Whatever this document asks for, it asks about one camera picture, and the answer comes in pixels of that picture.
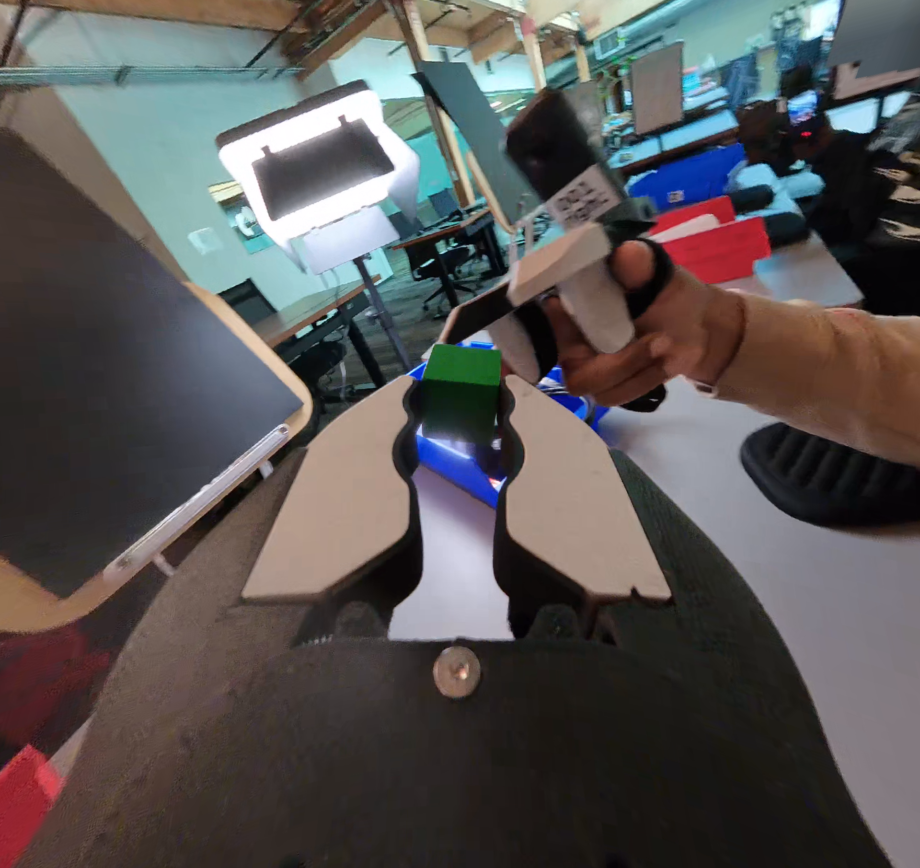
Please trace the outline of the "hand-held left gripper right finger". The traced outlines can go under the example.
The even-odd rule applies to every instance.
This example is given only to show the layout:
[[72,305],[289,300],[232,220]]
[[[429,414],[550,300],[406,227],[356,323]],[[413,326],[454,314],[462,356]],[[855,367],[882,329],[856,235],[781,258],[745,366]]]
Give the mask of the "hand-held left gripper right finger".
[[589,636],[601,611],[673,604],[673,591],[604,442],[535,386],[500,389],[506,478],[496,506],[493,574],[512,636],[541,611],[568,609]]

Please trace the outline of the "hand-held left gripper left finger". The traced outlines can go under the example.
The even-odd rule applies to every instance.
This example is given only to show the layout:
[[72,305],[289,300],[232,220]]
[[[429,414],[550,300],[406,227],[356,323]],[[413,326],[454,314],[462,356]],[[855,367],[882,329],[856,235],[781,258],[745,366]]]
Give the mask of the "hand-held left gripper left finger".
[[241,590],[250,607],[304,606],[312,632],[387,636],[420,585],[420,381],[400,376],[306,448]]

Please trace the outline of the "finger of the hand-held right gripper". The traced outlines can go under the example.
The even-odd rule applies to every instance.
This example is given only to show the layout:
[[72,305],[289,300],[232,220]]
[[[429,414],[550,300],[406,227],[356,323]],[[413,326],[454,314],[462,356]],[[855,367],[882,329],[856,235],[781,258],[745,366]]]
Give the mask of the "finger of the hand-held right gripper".
[[444,323],[439,344],[461,345],[478,333],[485,332],[493,323],[509,316],[514,310],[508,299],[510,282],[504,280],[455,307]]
[[538,249],[525,253],[510,269],[506,297],[512,307],[537,299],[582,271],[602,265],[611,242],[601,223],[587,222]]

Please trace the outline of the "green cube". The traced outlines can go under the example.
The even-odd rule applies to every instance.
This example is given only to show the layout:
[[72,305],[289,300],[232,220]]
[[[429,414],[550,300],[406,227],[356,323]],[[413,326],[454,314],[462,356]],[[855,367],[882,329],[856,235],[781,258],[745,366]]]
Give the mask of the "green cube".
[[436,344],[420,379],[420,429],[429,439],[472,446],[497,430],[502,358],[494,347]]

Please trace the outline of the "blue plastic bin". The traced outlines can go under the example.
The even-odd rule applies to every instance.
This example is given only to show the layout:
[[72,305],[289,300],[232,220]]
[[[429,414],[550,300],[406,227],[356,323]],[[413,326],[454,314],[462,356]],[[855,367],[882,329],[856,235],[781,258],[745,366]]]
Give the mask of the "blue plastic bin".
[[[572,396],[562,379],[561,368],[551,368],[537,388],[554,402],[598,433],[600,423],[610,411],[591,399]],[[470,495],[490,508],[495,508],[498,496],[506,481],[501,466],[501,440],[497,438],[487,446],[462,440],[428,437],[420,426],[417,430],[417,447],[421,466],[434,472],[444,481]]]

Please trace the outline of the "red plastic bin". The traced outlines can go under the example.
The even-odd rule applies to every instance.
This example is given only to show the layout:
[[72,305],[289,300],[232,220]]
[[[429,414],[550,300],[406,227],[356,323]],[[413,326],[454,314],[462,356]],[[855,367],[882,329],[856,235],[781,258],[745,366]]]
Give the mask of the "red plastic bin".
[[1,770],[1,866],[15,866],[54,805],[63,777],[28,745]]

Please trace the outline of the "person's right forearm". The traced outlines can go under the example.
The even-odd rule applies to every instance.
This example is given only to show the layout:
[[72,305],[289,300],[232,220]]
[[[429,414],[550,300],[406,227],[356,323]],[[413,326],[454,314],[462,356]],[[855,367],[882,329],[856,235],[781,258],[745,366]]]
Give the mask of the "person's right forearm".
[[806,433],[919,465],[919,319],[727,293],[739,326],[711,322],[690,379]]

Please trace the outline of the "person's right hand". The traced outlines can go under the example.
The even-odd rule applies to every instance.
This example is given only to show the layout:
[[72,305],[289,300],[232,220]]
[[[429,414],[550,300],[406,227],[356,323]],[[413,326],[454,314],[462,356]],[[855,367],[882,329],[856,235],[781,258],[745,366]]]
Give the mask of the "person's right hand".
[[740,292],[705,285],[681,267],[634,321],[635,339],[616,354],[594,350],[558,297],[547,297],[541,307],[569,392],[605,407],[632,402],[677,377],[716,384],[745,329]]

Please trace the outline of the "black office chair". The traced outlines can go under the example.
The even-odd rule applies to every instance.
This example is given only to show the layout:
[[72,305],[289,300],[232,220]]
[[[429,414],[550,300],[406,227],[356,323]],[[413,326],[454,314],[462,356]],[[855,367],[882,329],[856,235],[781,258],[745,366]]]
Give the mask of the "black office chair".
[[431,302],[444,300],[448,306],[458,304],[458,292],[477,295],[481,292],[481,283],[476,276],[464,276],[463,268],[474,259],[476,250],[470,245],[458,245],[440,252],[436,245],[419,245],[406,249],[410,273],[414,282],[438,280],[441,286],[424,299],[421,309],[431,318],[442,318],[445,314],[441,306],[431,309]]

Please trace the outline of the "black flag panel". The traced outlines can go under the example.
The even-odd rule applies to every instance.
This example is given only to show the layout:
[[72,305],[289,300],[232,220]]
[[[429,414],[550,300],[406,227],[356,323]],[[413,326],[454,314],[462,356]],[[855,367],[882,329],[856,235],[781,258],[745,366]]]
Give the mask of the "black flag panel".
[[505,150],[505,127],[465,64],[423,61],[414,75],[427,97],[448,115],[477,161],[500,210],[512,222],[529,201],[529,184]]

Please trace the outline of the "wooden-top desk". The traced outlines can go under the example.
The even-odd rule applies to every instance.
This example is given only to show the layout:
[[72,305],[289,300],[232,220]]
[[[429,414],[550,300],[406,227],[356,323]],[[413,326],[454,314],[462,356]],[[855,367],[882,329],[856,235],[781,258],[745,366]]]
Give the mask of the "wooden-top desk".
[[370,307],[369,293],[375,291],[375,287],[368,289],[364,283],[351,283],[335,291],[311,295],[272,313],[253,329],[287,366],[341,333],[350,342],[371,383],[379,389],[386,383],[385,376],[357,325],[358,315]]
[[496,279],[507,273],[508,266],[500,251],[496,236],[496,223],[487,208],[410,234],[407,238],[389,245],[393,251],[405,253],[413,280],[420,282],[431,277],[441,277],[438,265],[443,261],[438,245],[456,242],[459,248],[469,246],[483,254],[489,264],[485,279]]

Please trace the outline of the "grey standing panel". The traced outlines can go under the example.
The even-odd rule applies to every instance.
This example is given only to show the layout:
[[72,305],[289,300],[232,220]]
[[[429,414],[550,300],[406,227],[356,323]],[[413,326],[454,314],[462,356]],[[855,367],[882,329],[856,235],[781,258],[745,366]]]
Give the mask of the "grey standing panel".
[[683,121],[683,57],[684,42],[678,41],[632,64],[632,115],[638,137],[658,134]]

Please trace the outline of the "blue storage bin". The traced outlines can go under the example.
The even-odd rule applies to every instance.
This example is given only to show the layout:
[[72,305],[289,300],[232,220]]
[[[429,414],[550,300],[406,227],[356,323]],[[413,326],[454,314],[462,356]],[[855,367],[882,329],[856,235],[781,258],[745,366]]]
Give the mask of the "blue storage bin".
[[746,162],[740,143],[708,149],[629,179],[627,194],[647,198],[662,214],[723,195],[730,175]]

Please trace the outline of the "red storage bin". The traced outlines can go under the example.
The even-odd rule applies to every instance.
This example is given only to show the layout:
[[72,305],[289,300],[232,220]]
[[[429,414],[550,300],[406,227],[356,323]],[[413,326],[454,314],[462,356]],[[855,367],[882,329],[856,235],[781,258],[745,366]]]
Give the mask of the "red storage bin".
[[661,213],[649,232],[658,241],[671,241],[730,225],[737,217],[730,197],[721,195],[706,201]]
[[663,246],[675,265],[709,285],[753,276],[754,264],[772,253],[764,218],[736,220]]

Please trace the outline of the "black panel on white stand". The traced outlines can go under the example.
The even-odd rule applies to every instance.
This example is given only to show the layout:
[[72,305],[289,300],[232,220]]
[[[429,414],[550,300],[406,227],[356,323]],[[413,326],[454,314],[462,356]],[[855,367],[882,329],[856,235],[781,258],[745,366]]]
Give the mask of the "black panel on white stand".
[[111,598],[310,421],[310,392],[2,131],[1,629]]

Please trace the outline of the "black ribbed pad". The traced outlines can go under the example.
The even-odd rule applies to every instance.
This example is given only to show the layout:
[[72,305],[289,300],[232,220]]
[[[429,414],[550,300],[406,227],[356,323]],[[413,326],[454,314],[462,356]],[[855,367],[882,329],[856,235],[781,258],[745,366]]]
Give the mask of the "black ribbed pad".
[[777,510],[825,528],[879,528],[919,521],[919,471],[784,424],[754,431],[742,469]]

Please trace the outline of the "white softbox light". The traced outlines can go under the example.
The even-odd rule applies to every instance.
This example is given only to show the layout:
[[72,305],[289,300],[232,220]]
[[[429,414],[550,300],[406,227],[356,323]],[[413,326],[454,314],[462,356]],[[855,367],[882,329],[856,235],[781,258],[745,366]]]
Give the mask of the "white softbox light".
[[257,222],[303,271],[353,264],[404,371],[411,360],[365,265],[395,244],[384,205],[417,214],[420,158],[386,123],[382,103],[354,80],[225,131],[224,168]]

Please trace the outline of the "red crate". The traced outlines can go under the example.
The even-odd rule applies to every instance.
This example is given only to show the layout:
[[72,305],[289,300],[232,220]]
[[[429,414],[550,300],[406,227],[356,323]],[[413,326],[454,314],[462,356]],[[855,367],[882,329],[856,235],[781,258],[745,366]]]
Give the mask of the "red crate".
[[111,655],[92,647],[71,624],[1,641],[1,737],[8,747],[36,740],[65,701],[91,690],[108,672]]

